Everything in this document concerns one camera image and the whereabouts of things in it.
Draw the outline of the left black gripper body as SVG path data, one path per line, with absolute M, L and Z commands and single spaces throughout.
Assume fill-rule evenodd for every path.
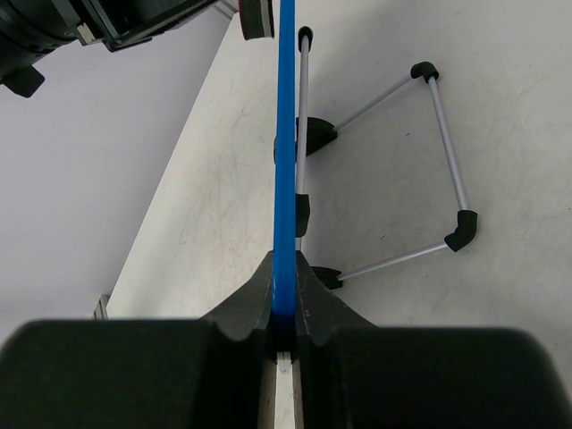
M 215 0 L 59 1 L 57 11 L 83 46 L 111 51 L 146 43 L 176 29 L 216 4 Z

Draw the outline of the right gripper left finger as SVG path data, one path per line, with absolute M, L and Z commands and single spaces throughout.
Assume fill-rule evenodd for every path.
M 272 259 L 199 319 L 38 320 L 1 350 L 4 428 L 271 428 Z

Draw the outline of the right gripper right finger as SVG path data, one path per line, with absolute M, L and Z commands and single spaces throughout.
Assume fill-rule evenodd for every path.
M 531 335 L 379 327 L 297 258 L 298 428 L 568 428 L 571 404 Z

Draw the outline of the red bone-shaped eraser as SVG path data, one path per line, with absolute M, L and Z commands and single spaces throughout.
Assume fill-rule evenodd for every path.
M 238 7 L 245 40 L 274 38 L 272 0 L 239 0 Z

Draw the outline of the blue framed whiteboard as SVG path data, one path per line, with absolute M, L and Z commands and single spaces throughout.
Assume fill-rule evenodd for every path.
M 295 3 L 280 2 L 278 91 L 273 216 L 272 330 L 275 349 L 291 352 L 295 342 Z

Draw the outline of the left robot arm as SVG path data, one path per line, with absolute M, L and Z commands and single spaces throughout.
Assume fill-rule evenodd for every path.
M 1 84 L 29 98 L 45 81 L 34 68 L 57 48 L 79 41 L 116 52 L 177 28 L 206 9 L 203 0 L 4 0 L 1 3 Z

